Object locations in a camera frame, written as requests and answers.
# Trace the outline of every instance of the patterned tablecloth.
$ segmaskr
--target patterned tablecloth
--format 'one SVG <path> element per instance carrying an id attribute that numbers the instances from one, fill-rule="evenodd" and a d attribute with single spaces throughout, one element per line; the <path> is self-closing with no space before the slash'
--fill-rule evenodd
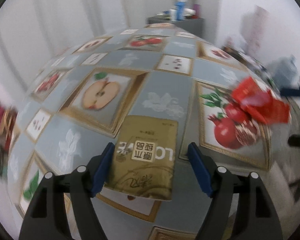
<path id="1" fill-rule="evenodd" d="M 299 131 L 292 125 L 297 107 L 289 124 L 271 127 L 227 117 L 234 107 L 228 93 L 250 75 L 261 81 L 225 52 L 171 24 L 104 35 L 52 58 L 28 90 L 13 132 L 8 191 L 17 227 L 45 172 L 65 174 L 86 165 L 108 142 L 117 142 L 126 116 L 141 115 L 178 122 L 172 200 L 133 199 L 104 188 L 92 200 L 99 221 L 110 240 L 194 239 L 211 200 L 187 161 L 187 145 L 197 143 L 232 172 L 257 171 L 266 178 L 291 131 Z M 220 132 L 220 124 L 233 133 Z M 286 203 L 294 204 L 290 195 Z M 66 209 L 79 238 L 69 196 Z"/>

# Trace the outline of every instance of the white curtain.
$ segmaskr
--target white curtain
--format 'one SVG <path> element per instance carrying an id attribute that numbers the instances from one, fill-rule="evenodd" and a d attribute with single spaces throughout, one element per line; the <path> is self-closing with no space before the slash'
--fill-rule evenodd
<path id="1" fill-rule="evenodd" d="M 7 0 L 0 9 L 0 83 L 18 105 L 54 55 L 105 33 L 141 28 L 175 1 Z"/>

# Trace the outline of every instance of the gold package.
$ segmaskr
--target gold package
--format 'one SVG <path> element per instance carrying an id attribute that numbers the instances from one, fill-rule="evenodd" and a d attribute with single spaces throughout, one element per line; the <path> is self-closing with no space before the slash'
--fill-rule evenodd
<path id="1" fill-rule="evenodd" d="M 178 122 L 124 119 L 105 187 L 132 196 L 171 200 Z"/>

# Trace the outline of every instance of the blue gripper pad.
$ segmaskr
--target blue gripper pad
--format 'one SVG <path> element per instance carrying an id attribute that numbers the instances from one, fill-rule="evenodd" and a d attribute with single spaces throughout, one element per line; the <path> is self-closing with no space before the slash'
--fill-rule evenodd
<path id="1" fill-rule="evenodd" d="M 101 160 L 97 168 L 97 171 L 93 176 L 93 185 L 91 189 L 92 196 L 95 196 L 103 188 L 103 185 L 106 181 L 106 177 L 108 175 L 108 171 L 111 165 L 114 148 L 115 148 L 114 144 L 109 143 L 105 148 L 105 150 L 103 151 L 102 155 L 95 156 L 101 158 Z"/>
<path id="2" fill-rule="evenodd" d="M 195 143 L 189 144 L 187 155 L 191 163 L 192 169 L 194 171 L 194 174 L 197 177 L 197 181 L 200 185 L 201 190 L 204 193 L 206 193 L 208 197 L 211 197 L 213 193 L 213 189 L 211 187 L 211 174 L 210 174 L 211 171 L 209 171 L 206 168 L 205 164 L 203 163 L 202 157 L 209 158 L 209 159 L 211 158 L 208 156 L 203 156 Z M 210 167 L 212 168 L 212 170 L 217 167 L 216 165 L 214 167 L 213 164 Z"/>

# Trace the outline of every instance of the apple illustration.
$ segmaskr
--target apple illustration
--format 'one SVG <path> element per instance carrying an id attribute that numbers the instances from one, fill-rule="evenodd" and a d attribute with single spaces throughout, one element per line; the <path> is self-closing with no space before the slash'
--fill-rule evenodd
<path id="1" fill-rule="evenodd" d="M 107 79 L 94 82 L 82 97 L 85 109 L 99 110 L 105 107 L 119 92 L 118 82 L 108 82 Z"/>

